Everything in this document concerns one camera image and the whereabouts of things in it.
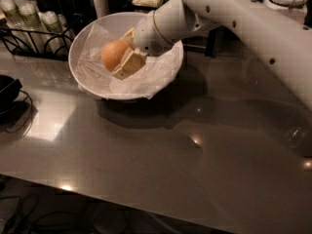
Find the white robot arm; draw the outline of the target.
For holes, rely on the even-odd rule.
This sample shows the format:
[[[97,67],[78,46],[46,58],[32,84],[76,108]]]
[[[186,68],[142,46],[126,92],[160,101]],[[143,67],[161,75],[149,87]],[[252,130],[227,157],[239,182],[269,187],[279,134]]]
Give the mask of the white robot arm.
[[[224,26],[312,109],[312,31],[255,0],[170,0],[125,37],[134,45],[113,75],[126,79],[187,37]]]

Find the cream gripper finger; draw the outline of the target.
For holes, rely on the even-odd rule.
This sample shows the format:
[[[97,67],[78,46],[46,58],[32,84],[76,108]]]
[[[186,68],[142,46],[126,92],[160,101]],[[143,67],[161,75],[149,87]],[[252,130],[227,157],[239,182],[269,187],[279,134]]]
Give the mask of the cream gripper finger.
[[[113,70],[112,75],[119,79],[124,80],[146,65],[147,53],[141,51],[139,48],[132,50],[128,48],[121,58],[121,62]]]
[[[132,44],[134,41],[134,33],[135,29],[132,27],[121,37],[121,40]]]

